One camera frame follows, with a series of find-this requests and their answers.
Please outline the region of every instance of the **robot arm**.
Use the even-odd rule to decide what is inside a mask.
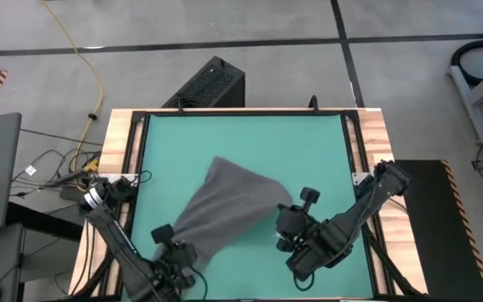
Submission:
[[[393,162],[381,162],[374,175],[356,187],[356,203],[346,212],[323,222],[309,215],[319,192],[304,188],[303,206],[280,206],[277,231],[281,234],[277,248],[292,253],[286,264],[296,279],[305,281],[316,269],[332,268],[346,258],[359,236],[361,226],[393,195],[401,195],[409,177]]]
[[[134,190],[131,186],[132,183],[124,178],[114,184],[104,180],[86,193],[80,208],[118,261],[122,283],[132,301],[181,301],[181,291],[195,284],[192,276],[182,274],[183,268],[195,263],[195,248],[189,243],[172,242],[173,228],[165,225],[152,231],[153,240],[166,247],[163,255],[154,261],[141,257],[121,225],[113,218],[110,208],[110,205],[122,202],[121,197],[132,195]]]

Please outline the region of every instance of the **gray towel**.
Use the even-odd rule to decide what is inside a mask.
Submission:
[[[292,196],[277,181],[215,157],[205,183],[174,223],[174,240],[194,244],[198,254],[194,267],[201,270],[278,204],[291,206]]]

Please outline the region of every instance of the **concrete floor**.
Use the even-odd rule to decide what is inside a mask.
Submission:
[[[348,37],[483,34],[483,0],[339,0]],[[329,0],[65,0],[49,5],[79,46],[171,44],[252,39],[338,38]],[[460,188],[483,256],[483,181],[470,166],[475,133],[446,69],[468,40],[350,44],[367,107],[381,107],[397,159],[446,159]],[[69,42],[39,0],[0,0],[0,50],[68,48]],[[218,55],[247,73],[248,107],[304,107],[311,95],[321,106],[355,107],[340,44],[88,54],[104,82],[106,98],[86,138],[103,142],[111,109],[160,107],[207,60]],[[483,52],[467,68],[483,75]],[[15,170],[49,148],[66,152],[96,105],[94,78],[74,55],[0,56],[9,77],[0,92],[0,114],[21,112],[23,128]],[[47,158],[34,179],[49,178],[59,160]],[[39,211],[68,206],[49,192],[17,202]],[[58,215],[76,219],[74,209]],[[53,240],[28,234],[27,251]],[[60,241],[26,262],[25,301],[63,296],[77,246]],[[36,260],[51,266],[39,268]]]

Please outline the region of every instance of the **black box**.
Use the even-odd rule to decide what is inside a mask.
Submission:
[[[245,72],[214,56],[162,107],[244,107]]]

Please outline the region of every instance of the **green mat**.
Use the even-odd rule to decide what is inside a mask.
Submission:
[[[174,224],[215,156],[279,181],[299,204],[303,187],[319,190],[321,197],[311,209],[319,220],[345,211],[355,200],[339,116],[152,116],[143,170],[153,178],[140,185],[132,230],[145,258],[156,249],[150,231]],[[316,272],[311,290],[298,291],[284,263],[288,254],[275,248],[276,217],[269,216],[212,258],[202,272],[208,299],[372,297],[361,239],[341,264]],[[197,280],[185,298],[200,299],[203,293]]]

